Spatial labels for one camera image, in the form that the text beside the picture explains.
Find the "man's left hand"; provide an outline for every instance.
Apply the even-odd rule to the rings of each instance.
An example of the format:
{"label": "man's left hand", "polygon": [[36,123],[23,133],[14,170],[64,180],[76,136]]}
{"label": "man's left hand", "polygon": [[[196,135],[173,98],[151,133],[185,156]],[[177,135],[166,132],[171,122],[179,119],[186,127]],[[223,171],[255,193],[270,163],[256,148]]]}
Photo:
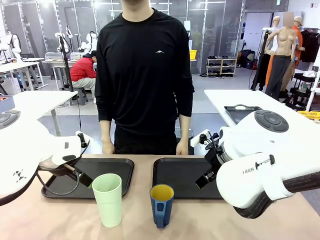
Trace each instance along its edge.
{"label": "man's left hand", "polygon": [[180,141],[176,146],[176,155],[189,155],[188,141]]}

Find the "yellow bin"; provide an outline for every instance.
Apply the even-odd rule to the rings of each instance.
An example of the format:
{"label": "yellow bin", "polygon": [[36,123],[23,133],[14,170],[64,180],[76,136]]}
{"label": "yellow bin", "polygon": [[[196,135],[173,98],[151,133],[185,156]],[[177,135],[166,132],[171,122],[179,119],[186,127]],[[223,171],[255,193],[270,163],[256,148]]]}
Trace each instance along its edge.
{"label": "yellow bin", "polygon": [[195,60],[197,55],[197,50],[190,50],[190,60]]}

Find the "cup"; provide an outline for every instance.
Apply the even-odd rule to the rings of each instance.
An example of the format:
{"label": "cup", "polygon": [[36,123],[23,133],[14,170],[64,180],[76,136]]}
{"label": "cup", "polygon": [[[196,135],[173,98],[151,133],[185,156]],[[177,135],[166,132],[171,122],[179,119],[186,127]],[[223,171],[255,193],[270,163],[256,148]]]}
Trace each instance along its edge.
{"label": "cup", "polygon": [[169,224],[174,195],[174,189],[166,184],[158,184],[151,188],[153,221],[159,229]]}
{"label": "cup", "polygon": [[92,182],[94,197],[99,209],[102,224],[113,228],[122,220],[122,180],[116,174],[98,176]]}

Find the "sleeve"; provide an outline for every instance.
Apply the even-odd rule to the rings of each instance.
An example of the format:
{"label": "sleeve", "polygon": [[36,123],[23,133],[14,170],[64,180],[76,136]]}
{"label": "sleeve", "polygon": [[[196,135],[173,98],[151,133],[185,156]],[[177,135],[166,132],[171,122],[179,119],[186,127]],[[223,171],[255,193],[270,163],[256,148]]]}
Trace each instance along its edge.
{"label": "sleeve", "polygon": [[182,24],[180,33],[176,47],[178,66],[174,93],[178,115],[191,117],[195,89],[191,76],[189,37]]}
{"label": "sleeve", "polygon": [[98,109],[98,119],[111,121],[114,115],[114,87],[110,77],[108,65],[106,63],[105,53],[103,49],[103,39],[99,36],[97,48],[96,48],[96,59],[97,59],[97,71],[95,79],[95,98],[96,106]]}
{"label": "sleeve", "polygon": [[92,64],[88,64],[85,68],[85,73],[88,78],[95,79],[97,77],[97,72],[94,71],[94,66]]}

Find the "green cup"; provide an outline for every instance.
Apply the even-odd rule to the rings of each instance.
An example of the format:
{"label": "green cup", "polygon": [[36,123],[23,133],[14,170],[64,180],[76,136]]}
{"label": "green cup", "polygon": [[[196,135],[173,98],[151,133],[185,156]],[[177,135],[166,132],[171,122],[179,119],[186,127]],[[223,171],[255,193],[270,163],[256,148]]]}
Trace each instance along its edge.
{"label": "green cup", "polygon": [[119,225],[122,220],[121,185],[121,177],[113,173],[100,175],[92,182],[101,221],[107,228]]}

